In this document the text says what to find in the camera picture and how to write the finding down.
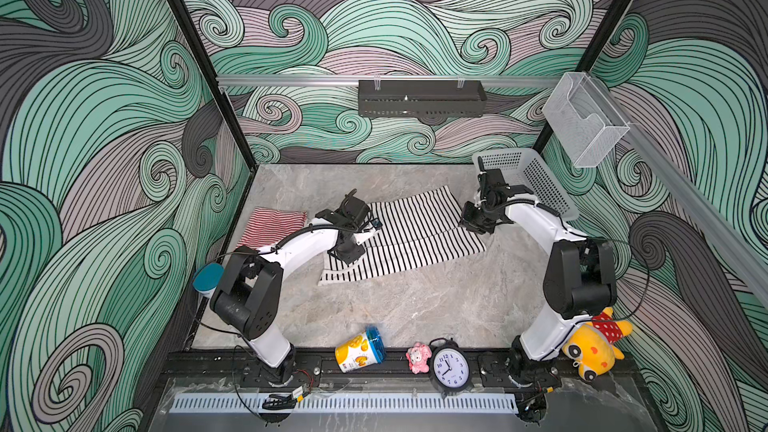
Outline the black white zebra tank top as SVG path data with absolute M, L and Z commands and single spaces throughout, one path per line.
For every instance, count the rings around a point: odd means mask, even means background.
M 383 227 L 351 264 L 327 256 L 318 284 L 368 280 L 482 253 L 486 246 L 460 226 L 461 208 L 448 186 L 371 205 Z

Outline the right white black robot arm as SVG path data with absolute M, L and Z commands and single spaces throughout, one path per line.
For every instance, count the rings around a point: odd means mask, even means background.
M 577 327 L 617 299 L 613 248 L 566 225 L 562 214 L 532 188 L 511 185 L 499 168 L 476 159 L 478 194 L 465 203 L 460 225 L 492 234 L 502 225 L 518 225 L 548 254 L 542 292 L 545 306 L 533 324 L 513 341 L 510 372 L 527 378 L 551 363 Z

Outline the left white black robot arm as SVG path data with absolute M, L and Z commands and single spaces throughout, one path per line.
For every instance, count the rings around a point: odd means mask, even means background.
M 382 228 L 369 204 L 350 191 L 338 208 L 318 212 L 308 225 L 276 244 L 241 246 L 230 254 L 209 308 L 236 330 L 261 362 L 268 381 L 288 382 L 295 365 L 295 346 L 274 324 L 283 279 L 321 253 L 345 264 L 355 262 L 366 252 L 364 243 Z

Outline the red white striped tank top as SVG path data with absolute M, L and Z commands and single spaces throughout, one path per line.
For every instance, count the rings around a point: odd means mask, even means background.
M 258 207 L 249 217 L 237 246 L 258 249 L 274 245 L 305 226 L 305 211 L 283 211 Z

